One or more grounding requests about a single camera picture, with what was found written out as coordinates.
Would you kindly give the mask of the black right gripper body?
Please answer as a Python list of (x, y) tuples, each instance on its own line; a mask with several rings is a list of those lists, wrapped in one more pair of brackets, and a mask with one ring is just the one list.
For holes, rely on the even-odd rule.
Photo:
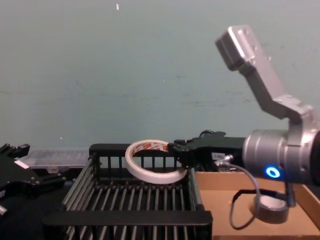
[(231, 155), (231, 164), (243, 167), (244, 137), (202, 136), (194, 141), (193, 159), (200, 172), (218, 172), (217, 162)]

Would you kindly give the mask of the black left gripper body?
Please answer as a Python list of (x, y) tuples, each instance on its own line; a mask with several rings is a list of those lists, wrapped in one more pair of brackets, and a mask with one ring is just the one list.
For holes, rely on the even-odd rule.
[(24, 162), (0, 155), (0, 199), (18, 195), (35, 196), (40, 177)]

